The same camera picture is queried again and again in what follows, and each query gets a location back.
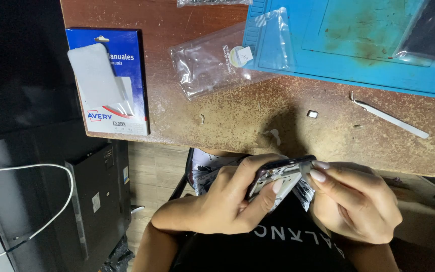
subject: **round sticker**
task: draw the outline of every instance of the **round sticker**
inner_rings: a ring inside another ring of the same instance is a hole
[[[238,51],[243,49],[242,46],[236,46],[235,48],[231,49],[229,52],[229,62],[231,65],[233,65],[236,68],[240,68],[246,65],[247,61],[241,62],[241,60],[238,57]]]

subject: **avery logo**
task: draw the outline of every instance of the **avery logo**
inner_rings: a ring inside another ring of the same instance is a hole
[[[88,112],[87,117],[90,118],[91,122],[101,121],[102,119],[107,119],[107,120],[112,119],[112,115],[100,114],[98,113],[98,110],[88,110],[87,112]]]

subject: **smartphone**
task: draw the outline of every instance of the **smartphone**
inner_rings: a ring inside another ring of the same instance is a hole
[[[265,185],[282,178],[283,185],[276,194],[276,200],[283,200],[296,183],[310,172],[312,169],[311,161],[316,159],[313,155],[307,155],[301,158],[264,164],[256,171],[256,176],[247,189],[245,199],[252,201]]]

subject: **hand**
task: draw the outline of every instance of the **hand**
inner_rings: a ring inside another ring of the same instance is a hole
[[[351,240],[389,243],[402,215],[383,178],[354,163],[313,161],[313,165],[309,176],[316,191],[313,213],[323,225]]]
[[[246,157],[239,166],[222,167],[209,192],[197,199],[198,211],[189,229],[205,234],[252,231],[273,207],[283,180],[267,184],[250,203],[244,200],[246,190],[263,164],[284,158],[262,154]]]

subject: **white cable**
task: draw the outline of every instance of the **white cable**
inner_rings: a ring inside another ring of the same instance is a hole
[[[27,241],[30,240],[31,238],[35,237],[38,233],[40,233],[48,225],[50,225],[50,223],[53,222],[53,220],[55,220],[61,213],[63,213],[63,210],[68,206],[68,203],[71,200],[71,195],[73,194],[73,186],[74,186],[73,174],[71,173],[71,171],[68,168],[66,168],[64,166],[61,166],[61,165],[58,165],[58,164],[32,164],[32,165],[25,165],[25,166],[0,168],[0,171],[5,171],[5,170],[17,170],[17,169],[25,169],[25,168],[31,168],[31,167],[39,167],[39,166],[54,166],[54,167],[58,167],[58,168],[61,168],[61,169],[65,170],[65,171],[67,171],[68,175],[69,175],[69,181],[70,181],[69,196],[68,196],[67,201],[65,202],[65,205],[61,208],[61,210],[55,216],[53,216],[53,218],[50,219],[50,221],[48,221],[48,223],[46,223],[39,230],[37,230],[30,237],[28,237]],[[3,252],[3,253],[0,253],[0,257],[3,256],[3,255],[6,255],[6,254],[7,254],[6,251]]]

